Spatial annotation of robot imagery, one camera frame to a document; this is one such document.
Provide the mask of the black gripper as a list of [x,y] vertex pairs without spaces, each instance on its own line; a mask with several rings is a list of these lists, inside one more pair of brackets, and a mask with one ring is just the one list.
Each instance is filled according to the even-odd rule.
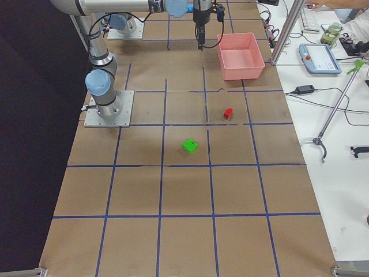
[[193,1],[193,5],[193,21],[197,26],[198,49],[202,50],[206,36],[205,25],[210,21],[210,14],[212,12],[212,1],[195,0]]

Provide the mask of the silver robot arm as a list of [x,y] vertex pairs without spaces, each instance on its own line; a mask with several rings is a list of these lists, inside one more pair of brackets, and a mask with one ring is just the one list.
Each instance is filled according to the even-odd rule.
[[166,12],[181,17],[188,11],[188,1],[52,1],[59,11],[75,21],[88,53],[92,71],[86,75],[85,84],[91,93],[96,112],[101,118],[116,117],[123,102],[114,91],[114,79],[118,62],[109,52],[103,39],[100,22],[113,15],[133,17],[133,12]]
[[195,23],[195,38],[198,42],[198,49],[205,48],[205,25],[210,21],[210,15],[217,13],[216,2],[213,1],[194,1],[190,4],[189,1],[149,1],[149,14],[140,20],[132,14],[120,13],[109,16],[107,24],[116,29],[120,33],[129,34],[135,31],[136,24],[134,20],[143,23],[153,13],[167,12],[169,16],[179,18],[187,13],[193,14]]

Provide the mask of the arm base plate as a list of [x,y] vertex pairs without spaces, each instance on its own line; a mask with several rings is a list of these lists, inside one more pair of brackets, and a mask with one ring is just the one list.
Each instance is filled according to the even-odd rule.
[[135,18],[123,24],[112,24],[109,28],[108,40],[142,40],[144,23]]
[[134,91],[115,91],[115,101],[109,106],[99,106],[93,96],[86,110],[84,126],[86,128],[128,128],[134,103]]

